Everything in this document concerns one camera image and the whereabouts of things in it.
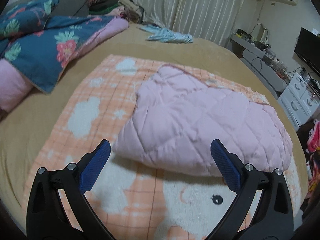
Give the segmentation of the pink quilted jacket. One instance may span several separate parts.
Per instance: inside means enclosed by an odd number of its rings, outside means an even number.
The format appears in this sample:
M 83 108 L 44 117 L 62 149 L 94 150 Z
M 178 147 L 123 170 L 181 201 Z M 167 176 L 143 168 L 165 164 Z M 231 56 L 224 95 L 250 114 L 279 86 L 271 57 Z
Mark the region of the pink quilted jacket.
M 192 176 L 220 176 L 213 140 L 261 171 L 287 170 L 292 140 L 275 109 L 226 88 L 210 87 L 162 66 L 136 92 L 135 110 L 112 147 L 115 154 Z

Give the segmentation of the pile of clothes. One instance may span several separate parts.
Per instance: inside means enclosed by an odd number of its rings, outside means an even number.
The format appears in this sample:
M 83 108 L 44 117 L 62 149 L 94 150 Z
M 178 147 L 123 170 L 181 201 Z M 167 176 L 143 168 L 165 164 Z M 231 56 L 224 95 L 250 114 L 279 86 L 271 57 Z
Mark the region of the pile of clothes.
M 144 9 L 132 0 L 87 0 L 89 15 L 113 15 L 133 23 L 143 22 Z

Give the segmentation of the pink yellow cartoon towel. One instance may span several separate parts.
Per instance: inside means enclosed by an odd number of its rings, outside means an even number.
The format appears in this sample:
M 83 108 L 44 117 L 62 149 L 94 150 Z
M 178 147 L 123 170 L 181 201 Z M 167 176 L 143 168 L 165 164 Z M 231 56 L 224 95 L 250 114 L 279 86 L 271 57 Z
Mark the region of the pink yellow cartoon towel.
M 307 141 L 307 149 L 310 154 L 309 164 L 311 165 L 312 177 L 309 180 L 309 188 L 306 198 L 311 198 L 316 187 L 319 185 L 319 121 L 315 122 Z

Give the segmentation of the orange plaid cartoon blanket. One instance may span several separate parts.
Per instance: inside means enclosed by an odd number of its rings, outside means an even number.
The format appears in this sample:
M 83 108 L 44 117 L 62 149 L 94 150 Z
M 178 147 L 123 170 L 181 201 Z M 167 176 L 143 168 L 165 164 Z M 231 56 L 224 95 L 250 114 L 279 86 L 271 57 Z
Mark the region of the orange plaid cartoon blanket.
M 110 55 L 87 71 L 74 92 L 64 92 L 67 105 L 33 163 L 25 195 L 38 168 L 59 170 L 103 139 L 114 143 L 135 108 L 140 85 L 166 70 L 195 77 L 207 88 L 240 92 L 271 109 L 262 94 L 206 70 Z M 219 177 L 156 170 L 115 154 L 85 196 L 117 239 L 204 239 L 235 198 Z

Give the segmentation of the tan bed cover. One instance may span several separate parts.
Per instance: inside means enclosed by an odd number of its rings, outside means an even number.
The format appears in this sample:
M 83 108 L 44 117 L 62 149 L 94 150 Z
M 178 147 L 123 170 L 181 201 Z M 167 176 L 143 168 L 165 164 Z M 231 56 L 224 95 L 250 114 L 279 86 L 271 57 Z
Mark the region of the tan bed cover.
M 49 137 L 60 113 L 79 83 L 109 55 L 163 61 L 207 70 L 252 88 L 266 96 L 289 133 L 299 182 L 301 205 L 308 191 L 305 157 L 297 134 L 282 107 L 260 80 L 231 51 L 196 38 L 191 44 L 150 42 L 137 25 L 101 43 L 84 57 L 71 62 L 52 93 L 33 91 L 1 121 L 1 202 L 9 210 L 22 204 L 24 184 L 33 161 Z

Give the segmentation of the white drawer cabinet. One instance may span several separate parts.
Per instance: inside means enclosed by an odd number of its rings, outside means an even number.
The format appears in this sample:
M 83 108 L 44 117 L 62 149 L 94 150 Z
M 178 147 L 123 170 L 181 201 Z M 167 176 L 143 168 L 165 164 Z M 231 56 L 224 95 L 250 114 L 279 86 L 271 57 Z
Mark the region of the white drawer cabinet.
M 308 82 L 295 71 L 289 84 L 278 98 L 295 131 L 313 119 L 319 120 L 319 87 L 317 82 Z

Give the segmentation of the grey white curved shelf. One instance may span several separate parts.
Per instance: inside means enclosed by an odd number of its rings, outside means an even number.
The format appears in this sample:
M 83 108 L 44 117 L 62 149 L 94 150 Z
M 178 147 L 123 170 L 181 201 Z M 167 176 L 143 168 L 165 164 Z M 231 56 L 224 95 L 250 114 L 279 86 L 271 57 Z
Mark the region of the grey white curved shelf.
M 263 61 L 265 53 L 235 34 L 231 35 L 227 49 L 233 52 L 253 72 L 276 99 L 280 97 L 287 84 L 272 67 Z

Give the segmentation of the blue floral pink quilt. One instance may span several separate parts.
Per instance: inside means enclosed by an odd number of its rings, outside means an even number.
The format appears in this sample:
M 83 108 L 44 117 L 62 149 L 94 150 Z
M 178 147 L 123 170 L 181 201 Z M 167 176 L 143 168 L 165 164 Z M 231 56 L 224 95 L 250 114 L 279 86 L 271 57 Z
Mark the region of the blue floral pink quilt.
M 67 65 L 129 23 L 117 16 L 55 16 L 59 0 L 33 0 L 1 15 L 1 111 L 33 89 L 50 94 Z

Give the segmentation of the light blue garment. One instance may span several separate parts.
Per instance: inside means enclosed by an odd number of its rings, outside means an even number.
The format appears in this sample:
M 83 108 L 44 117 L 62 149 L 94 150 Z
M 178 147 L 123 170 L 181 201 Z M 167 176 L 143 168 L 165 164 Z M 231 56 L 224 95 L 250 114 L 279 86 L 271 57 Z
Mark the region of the light blue garment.
M 193 37 L 190 34 L 174 32 L 167 28 L 160 28 L 154 25 L 141 25 L 140 30 L 150 33 L 147 41 L 159 41 L 162 43 L 189 44 L 193 43 Z

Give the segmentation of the striped beige curtain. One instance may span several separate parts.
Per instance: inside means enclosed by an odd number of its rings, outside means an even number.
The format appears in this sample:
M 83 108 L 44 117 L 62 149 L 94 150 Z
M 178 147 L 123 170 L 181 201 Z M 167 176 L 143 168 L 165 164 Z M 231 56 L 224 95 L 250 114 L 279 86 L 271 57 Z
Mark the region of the striped beige curtain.
M 220 46 L 229 39 L 244 0 L 133 0 L 143 20 Z

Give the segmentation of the black wall television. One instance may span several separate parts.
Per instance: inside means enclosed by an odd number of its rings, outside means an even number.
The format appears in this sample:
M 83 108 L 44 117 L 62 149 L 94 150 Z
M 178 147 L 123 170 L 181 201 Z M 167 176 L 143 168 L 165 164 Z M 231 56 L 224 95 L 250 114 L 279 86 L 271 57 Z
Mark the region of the black wall television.
M 319 50 L 320 37 L 305 28 L 301 28 L 294 52 L 317 75 L 319 75 L 320 71 Z

